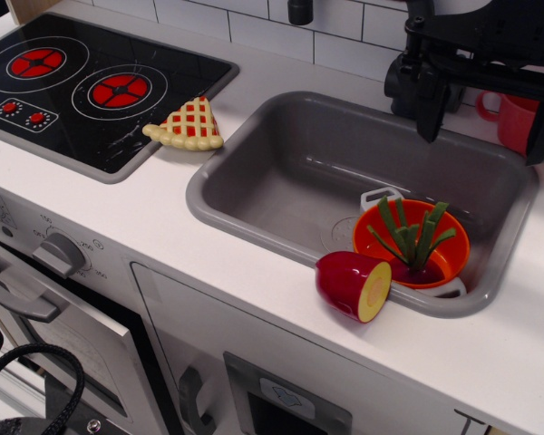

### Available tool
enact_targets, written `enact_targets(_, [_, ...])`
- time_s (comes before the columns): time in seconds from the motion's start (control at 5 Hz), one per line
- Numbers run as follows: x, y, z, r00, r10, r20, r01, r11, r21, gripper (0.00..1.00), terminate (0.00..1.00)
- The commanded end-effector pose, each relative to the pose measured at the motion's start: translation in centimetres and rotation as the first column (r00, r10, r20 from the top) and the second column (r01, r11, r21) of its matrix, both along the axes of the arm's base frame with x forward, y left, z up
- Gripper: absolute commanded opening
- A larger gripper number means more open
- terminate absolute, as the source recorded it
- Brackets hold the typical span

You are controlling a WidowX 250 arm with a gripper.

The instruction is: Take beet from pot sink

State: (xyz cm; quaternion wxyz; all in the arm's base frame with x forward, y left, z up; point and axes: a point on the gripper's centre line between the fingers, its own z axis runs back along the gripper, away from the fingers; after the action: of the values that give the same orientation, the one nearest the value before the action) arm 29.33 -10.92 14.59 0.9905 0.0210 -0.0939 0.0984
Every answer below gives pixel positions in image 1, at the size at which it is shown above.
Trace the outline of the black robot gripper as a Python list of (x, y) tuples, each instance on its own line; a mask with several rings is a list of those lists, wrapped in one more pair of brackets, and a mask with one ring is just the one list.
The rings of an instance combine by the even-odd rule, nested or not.
[(544, 162), (544, 1), (490, 1), (462, 14), (434, 12), (431, 1), (409, 1), (405, 32), (424, 42), (417, 86), (416, 125), (427, 142), (436, 140), (450, 96), (449, 82), (523, 95), (539, 102), (530, 128), (526, 164)]

